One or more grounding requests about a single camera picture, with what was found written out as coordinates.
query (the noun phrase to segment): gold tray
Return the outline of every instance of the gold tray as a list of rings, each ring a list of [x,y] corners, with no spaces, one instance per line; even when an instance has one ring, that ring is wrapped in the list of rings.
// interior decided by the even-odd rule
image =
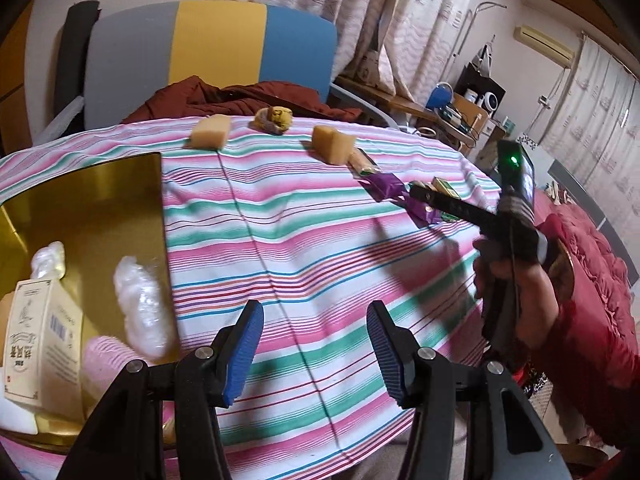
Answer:
[[[27,280],[35,251],[64,244],[62,285],[84,311],[82,348],[96,335],[126,342],[124,316],[113,286],[123,256],[154,266],[173,310],[164,239],[160,153],[103,162],[47,180],[0,206],[0,298]],[[178,345],[164,359],[178,358]],[[95,400],[83,393],[85,413]],[[81,427],[55,416],[37,415],[37,435],[4,432],[14,440],[65,452]]]

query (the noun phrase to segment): beige box with chinese text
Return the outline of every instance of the beige box with chinese text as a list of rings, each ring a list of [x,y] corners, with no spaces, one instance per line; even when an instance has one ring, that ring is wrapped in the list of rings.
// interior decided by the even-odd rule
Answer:
[[[82,310],[58,280],[18,282],[4,342],[4,396],[82,422]]]

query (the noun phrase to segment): curtain rod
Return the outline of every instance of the curtain rod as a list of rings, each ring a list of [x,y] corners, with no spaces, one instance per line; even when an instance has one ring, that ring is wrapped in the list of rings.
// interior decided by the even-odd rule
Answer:
[[[610,51],[606,46],[604,46],[602,43],[596,40],[593,36],[590,36],[584,31],[582,31],[582,36],[584,38],[589,38],[591,41],[594,41],[602,50],[604,50],[613,59],[615,59],[618,63],[620,63],[620,65],[622,65],[622,68],[624,68],[627,72],[629,72],[635,78],[636,81],[639,81],[638,76],[627,65],[625,65],[622,61],[620,61],[620,58],[616,56],[612,51]]]

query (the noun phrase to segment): air conditioner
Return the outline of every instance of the air conditioner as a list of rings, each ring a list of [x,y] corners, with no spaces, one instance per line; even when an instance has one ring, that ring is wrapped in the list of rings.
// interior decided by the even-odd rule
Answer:
[[[575,55],[574,51],[550,38],[544,32],[522,25],[516,27],[513,37],[520,43],[530,46],[536,52],[548,57],[551,61],[555,61],[558,65],[565,68],[571,67]]]

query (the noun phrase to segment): person's arm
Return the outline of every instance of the person's arm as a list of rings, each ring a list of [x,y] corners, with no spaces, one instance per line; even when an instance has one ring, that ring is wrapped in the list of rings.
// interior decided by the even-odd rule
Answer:
[[[481,243],[474,245],[480,248]],[[489,270],[480,258],[474,269],[481,297]],[[490,269],[497,278],[511,279],[508,260]],[[516,334],[531,349],[534,364],[604,442],[624,449],[640,428],[640,357],[573,301],[559,307],[540,265],[516,262],[516,282],[522,310]]]

